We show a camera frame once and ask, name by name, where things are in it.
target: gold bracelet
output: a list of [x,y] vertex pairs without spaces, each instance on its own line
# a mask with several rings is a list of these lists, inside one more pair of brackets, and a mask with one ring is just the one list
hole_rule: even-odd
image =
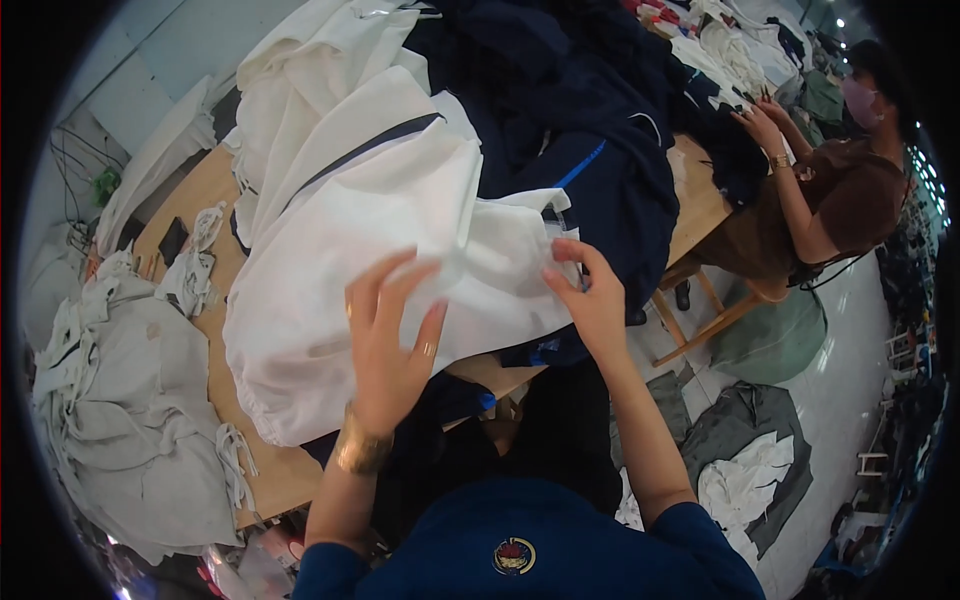
[[770,168],[776,171],[781,167],[790,168],[790,158],[787,155],[776,155],[770,159]]
[[353,402],[344,410],[344,426],[340,428],[337,443],[333,446],[333,461],[348,473],[357,475],[376,474],[394,447],[394,434],[376,438],[360,426],[353,414]]

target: wooden table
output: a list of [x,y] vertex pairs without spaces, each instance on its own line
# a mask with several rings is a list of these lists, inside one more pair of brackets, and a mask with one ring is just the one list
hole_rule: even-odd
[[[731,210],[713,186],[710,167],[701,163],[707,153],[685,135],[676,137],[677,145],[667,157],[673,168],[680,198],[680,218],[670,243],[669,264],[693,248],[730,214]],[[225,201],[224,225],[214,241],[211,251],[217,261],[210,280],[220,292],[220,300],[212,310],[205,310],[193,319],[193,324],[210,341],[209,378],[207,393],[217,415],[224,422],[231,422],[247,438],[253,460],[259,470],[255,477],[247,476],[256,503],[257,514],[262,518],[279,515],[297,508],[313,498],[323,475],[320,464],[299,447],[280,447],[265,443],[256,433],[250,417],[237,402],[233,376],[227,366],[222,331],[227,316],[223,298],[246,260],[240,247],[230,233],[229,215],[233,203],[239,197],[236,181],[230,172],[232,157],[218,146],[198,164],[173,191],[150,223],[143,229],[134,246],[134,256],[141,255],[147,261],[156,253],[157,244],[163,238],[175,217],[180,217],[188,230],[193,229],[197,213],[220,201]],[[153,280],[160,282],[166,268],[161,262]],[[489,354],[472,356],[457,361],[447,368],[465,379],[477,381],[502,397],[524,381],[528,381],[544,367],[519,367],[502,369]],[[240,462],[249,473],[246,457]],[[237,526],[240,528],[255,523],[255,515],[246,509],[237,511]]]

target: face mask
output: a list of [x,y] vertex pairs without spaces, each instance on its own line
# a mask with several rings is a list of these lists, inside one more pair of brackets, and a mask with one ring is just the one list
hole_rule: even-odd
[[843,92],[844,103],[847,104],[847,110],[856,124],[865,130],[871,130],[876,126],[877,121],[883,120],[882,114],[876,114],[871,108],[876,97],[876,92],[862,84],[857,83],[853,77],[844,78],[840,84],[840,91]]

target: black hair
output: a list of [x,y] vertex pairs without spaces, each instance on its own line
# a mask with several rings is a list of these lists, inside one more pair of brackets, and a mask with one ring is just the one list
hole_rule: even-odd
[[890,51],[875,40],[864,39],[847,50],[847,60],[853,68],[866,71],[874,77],[876,91],[897,107],[900,138],[908,146],[916,144],[917,117],[913,110],[913,99],[900,65]]

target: hand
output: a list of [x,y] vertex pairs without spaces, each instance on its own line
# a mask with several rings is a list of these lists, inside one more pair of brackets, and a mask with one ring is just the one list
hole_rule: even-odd
[[400,319],[407,298],[440,270],[438,261],[424,261],[387,280],[416,256],[416,248],[391,254],[345,290],[357,382],[353,414],[364,431],[377,438],[389,436],[417,403],[433,371],[444,327],[446,300],[438,300],[423,318],[413,350],[399,346]]
[[601,368],[628,358],[626,309],[623,284],[616,278],[607,259],[597,249],[577,240],[553,240],[553,257],[559,262],[572,260],[587,266],[588,288],[579,290],[559,271],[543,270],[543,280],[560,297],[577,327],[580,339]]
[[768,157],[786,154],[783,148],[783,136],[777,124],[763,110],[757,107],[751,107],[751,109],[750,112],[744,111],[743,115],[731,112],[730,116],[747,130],[750,137],[759,144]]
[[770,120],[776,123],[778,128],[782,127],[784,122],[790,120],[790,115],[787,114],[786,110],[773,100],[760,100],[754,106],[770,117]]

